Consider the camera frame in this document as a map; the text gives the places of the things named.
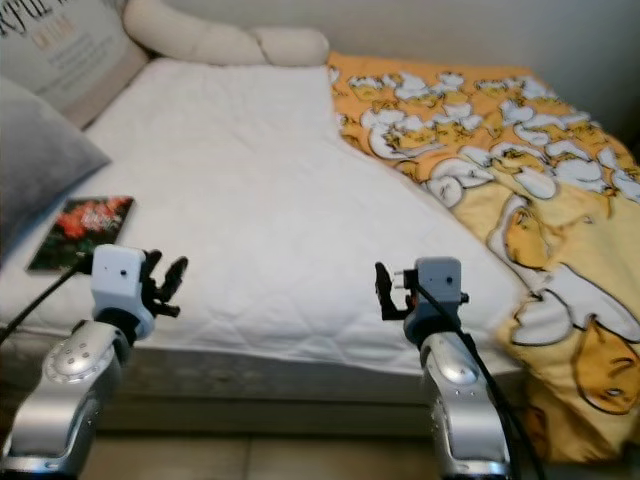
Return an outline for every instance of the white mattress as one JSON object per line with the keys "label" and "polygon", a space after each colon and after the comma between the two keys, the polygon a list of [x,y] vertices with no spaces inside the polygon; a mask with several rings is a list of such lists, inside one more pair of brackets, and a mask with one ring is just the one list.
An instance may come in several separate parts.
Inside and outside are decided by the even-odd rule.
{"label": "white mattress", "polygon": [[[340,139],[324,68],[156,60],[87,134],[113,163],[72,195],[133,195],[119,243],[160,249],[158,275],[190,260],[181,316],[159,317],[139,348],[417,375],[401,324],[380,319],[374,262],[451,255],[471,297],[465,328],[494,372],[515,368],[492,336],[523,294],[517,278],[427,193]],[[53,281],[25,266],[54,213],[2,266],[1,322]],[[88,278],[71,279],[6,352],[43,351],[38,336],[66,335],[91,307]]]}

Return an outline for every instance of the bed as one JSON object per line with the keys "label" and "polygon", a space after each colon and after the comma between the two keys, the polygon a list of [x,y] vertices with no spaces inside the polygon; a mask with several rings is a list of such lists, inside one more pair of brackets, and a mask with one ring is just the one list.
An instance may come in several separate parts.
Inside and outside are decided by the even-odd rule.
{"label": "bed", "polygon": [[[427,434],[418,352],[381,320],[373,285],[376,261],[401,269],[425,255],[462,262],[464,326],[518,402],[520,367],[493,340],[523,293],[517,277],[342,140],[325,67],[158,59],[86,134],[113,163],[69,195],[132,195],[119,243],[160,249],[160,269],[190,260],[182,314],[137,345],[106,428]],[[3,321],[52,282],[25,266],[59,206],[3,264]],[[73,278],[11,337],[5,408],[91,306],[88,279]]]}

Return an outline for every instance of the book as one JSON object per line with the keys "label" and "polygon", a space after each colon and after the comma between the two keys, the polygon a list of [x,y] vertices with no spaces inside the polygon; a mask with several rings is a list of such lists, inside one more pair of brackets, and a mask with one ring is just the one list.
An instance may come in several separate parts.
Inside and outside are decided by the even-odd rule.
{"label": "book", "polygon": [[60,272],[77,262],[78,253],[115,243],[132,205],[126,196],[67,200],[28,270]]}

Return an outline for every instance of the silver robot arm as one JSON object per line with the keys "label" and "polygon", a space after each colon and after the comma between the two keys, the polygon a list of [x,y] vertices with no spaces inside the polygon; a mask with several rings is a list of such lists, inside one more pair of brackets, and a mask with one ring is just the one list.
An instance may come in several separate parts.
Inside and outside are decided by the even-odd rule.
{"label": "silver robot arm", "polygon": [[0,478],[78,477],[97,417],[120,384],[134,342],[153,332],[156,315],[179,313],[166,302],[187,261],[176,261],[156,288],[150,273],[160,256],[113,245],[96,248],[94,321],[81,322],[46,356],[40,382],[20,406],[4,445]]}
{"label": "silver robot arm", "polygon": [[454,319],[469,297],[461,292],[461,266],[453,258],[420,258],[414,270],[401,272],[406,310],[391,299],[393,282],[376,264],[376,290],[383,320],[404,320],[404,332],[420,349],[423,383],[433,422],[433,436],[445,479],[509,478],[510,458],[502,420],[487,390],[487,382],[464,343],[443,322],[442,315],[419,292],[428,289]]}

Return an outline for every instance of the tiled floor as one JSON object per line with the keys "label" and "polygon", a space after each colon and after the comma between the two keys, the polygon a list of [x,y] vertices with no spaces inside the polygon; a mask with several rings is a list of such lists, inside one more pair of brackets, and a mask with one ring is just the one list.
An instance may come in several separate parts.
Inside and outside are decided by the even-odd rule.
{"label": "tiled floor", "polygon": [[[640,480],[630,465],[548,469],[550,480]],[[103,436],[82,480],[432,480],[429,443],[411,440]],[[533,480],[530,471],[526,480]]]}

